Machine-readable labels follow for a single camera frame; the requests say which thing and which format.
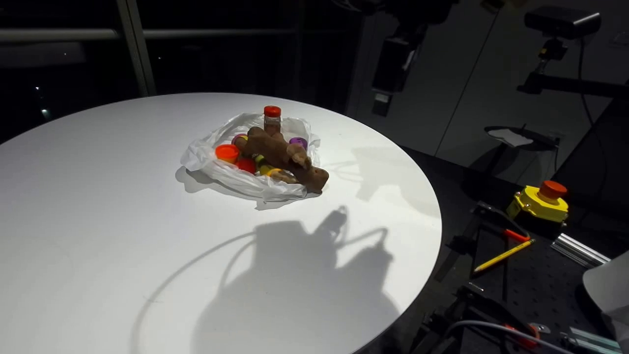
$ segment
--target white round table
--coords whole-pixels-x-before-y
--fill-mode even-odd
[[[276,208],[182,169],[186,147],[280,104],[331,180]],[[355,351],[419,294],[443,220],[372,127],[284,98],[172,94],[60,117],[0,147],[0,342],[20,354]]]

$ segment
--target clear plastic bag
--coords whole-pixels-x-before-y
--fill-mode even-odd
[[[252,198],[266,202],[280,202],[292,198],[313,196],[300,182],[284,182],[270,178],[266,174],[246,173],[227,161],[221,161],[215,147],[221,143],[231,143],[235,135],[248,133],[252,125],[264,123],[262,114],[243,114],[233,117],[227,125],[207,135],[205,139],[193,141],[182,157],[182,165],[188,171],[203,171],[213,180]],[[311,125],[302,117],[284,117],[282,133],[286,139],[305,137],[309,141],[309,155],[317,163],[319,137],[313,133]]]

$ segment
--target yellow object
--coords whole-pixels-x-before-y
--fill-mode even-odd
[[[569,202],[563,196],[545,196],[541,186],[535,184],[528,184],[524,190],[516,192],[508,214],[510,218],[516,218],[524,210],[551,222],[565,222],[569,218]]]
[[[518,251],[522,251],[522,249],[530,247],[532,243],[533,243],[533,239],[528,239],[528,241],[524,241],[524,243],[520,243],[520,245],[516,245],[516,247],[512,247],[512,249],[504,251],[504,253],[500,253],[500,255],[496,255],[496,257],[492,257],[492,259],[484,261],[482,265],[475,267],[475,273],[484,271],[484,269],[488,269],[488,267],[496,265],[498,261],[512,257],[514,253],[518,253]]]

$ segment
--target bottle cap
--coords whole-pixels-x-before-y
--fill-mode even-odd
[[[282,108],[280,106],[266,106],[264,108],[264,115],[282,115]]]
[[[539,186],[541,196],[547,198],[563,198],[569,194],[569,188],[559,182],[559,180],[543,180],[543,184]]]

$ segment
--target cable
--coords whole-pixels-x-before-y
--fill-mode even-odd
[[[579,76],[581,82],[585,82],[585,56],[587,56],[587,39],[581,39],[579,70],[577,70],[577,76]],[[589,106],[589,98],[587,98],[585,92],[581,96],[583,96],[583,104],[585,104],[585,110],[587,110],[587,115],[589,115],[589,121],[590,121],[592,135],[594,135],[594,139],[596,139],[596,143],[600,147],[602,163],[604,163],[602,165],[602,180],[598,182],[598,188],[596,188],[594,198],[592,198],[592,206],[596,206],[596,202],[600,200],[600,196],[604,192],[604,186],[608,182],[608,151],[606,151],[606,145],[600,139],[598,131],[594,129],[594,117],[592,117],[592,110]]]
[[[449,332],[453,332],[453,330],[455,330],[455,328],[459,328],[459,326],[484,326],[484,328],[496,328],[496,330],[504,330],[504,332],[508,332],[508,334],[516,334],[516,336],[522,336],[522,338],[533,340],[533,342],[543,344],[543,346],[547,346],[547,348],[551,348],[551,350],[555,350],[555,351],[573,354],[571,350],[565,350],[565,348],[555,346],[555,344],[551,344],[551,342],[547,342],[547,340],[541,340],[541,338],[530,336],[530,334],[526,334],[526,332],[522,332],[522,330],[516,330],[516,328],[512,328],[512,326],[504,326],[504,324],[498,324],[498,322],[486,322],[486,320],[459,320],[459,322],[453,322],[453,326],[447,330],[447,334],[445,334],[445,336],[449,336]]]
[[[455,110],[451,112],[449,121],[447,121],[447,127],[445,127],[445,131],[443,131],[441,137],[439,137],[435,155],[439,153],[441,145],[445,143],[445,139],[447,139],[447,135],[449,135],[449,129],[451,129],[451,123],[453,123],[453,119],[455,119],[455,115],[457,115],[457,112],[459,112],[459,106],[461,106],[461,102],[465,100],[465,96],[467,96],[467,92],[469,92],[469,86],[471,86],[473,76],[475,76],[475,72],[476,72],[476,66],[478,66],[478,62],[480,62],[480,58],[482,58],[482,55],[484,55],[484,51],[486,51],[486,47],[488,47],[488,43],[490,43],[492,31],[494,31],[496,21],[498,21],[498,13],[500,13],[500,11],[496,11],[496,15],[494,15],[494,19],[492,19],[492,23],[490,23],[490,29],[488,29],[488,33],[486,33],[486,37],[484,37],[484,43],[480,45],[480,51],[478,51],[478,55],[476,55],[476,58],[475,58],[475,64],[473,64],[473,70],[471,70],[471,74],[469,74],[469,78],[467,78],[467,82],[465,82],[465,88],[461,90],[461,94],[459,94],[459,98],[457,98],[457,102],[455,102]]]

